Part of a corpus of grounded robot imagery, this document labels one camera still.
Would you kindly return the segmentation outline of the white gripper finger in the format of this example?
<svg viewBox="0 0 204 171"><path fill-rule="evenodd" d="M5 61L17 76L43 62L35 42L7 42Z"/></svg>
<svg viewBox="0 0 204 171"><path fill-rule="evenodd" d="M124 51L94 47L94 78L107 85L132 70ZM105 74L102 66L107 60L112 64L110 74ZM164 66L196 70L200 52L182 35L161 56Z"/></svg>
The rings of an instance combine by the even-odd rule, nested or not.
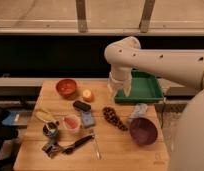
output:
<svg viewBox="0 0 204 171"><path fill-rule="evenodd" d="M131 92L131 83L130 82L125 83L125 86L124 86L125 96L128 97L130 95L130 92Z"/></svg>
<svg viewBox="0 0 204 171"><path fill-rule="evenodd" d="M110 87L109 90L110 90L110 97L111 97L111 98L115 98L115 96L116 96L116 94L117 94L116 89Z"/></svg>

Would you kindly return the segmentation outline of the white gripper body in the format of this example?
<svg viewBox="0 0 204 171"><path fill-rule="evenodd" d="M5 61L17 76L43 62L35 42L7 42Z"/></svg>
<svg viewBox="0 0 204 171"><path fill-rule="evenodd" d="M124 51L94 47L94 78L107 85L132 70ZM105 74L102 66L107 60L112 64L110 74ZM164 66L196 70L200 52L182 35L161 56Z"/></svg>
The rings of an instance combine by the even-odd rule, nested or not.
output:
<svg viewBox="0 0 204 171"><path fill-rule="evenodd" d="M131 83L131 70L128 68L112 68L109 73L109 87L116 89L124 89L125 83Z"/></svg>

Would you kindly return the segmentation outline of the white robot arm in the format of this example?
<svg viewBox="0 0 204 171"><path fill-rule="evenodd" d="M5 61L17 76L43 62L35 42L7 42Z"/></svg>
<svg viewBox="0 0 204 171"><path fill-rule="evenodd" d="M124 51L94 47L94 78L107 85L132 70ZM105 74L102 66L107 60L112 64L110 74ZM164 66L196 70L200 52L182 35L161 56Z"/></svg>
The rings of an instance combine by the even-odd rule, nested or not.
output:
<svg viewBox="0 0 204 171"><path fill-rule="evenodd" d="M135 37L109 44L109 90L131 92L131 70L162 77L199 93L187 104L177 125L168 171L204 171L204 50L145 50Z"/></svg>

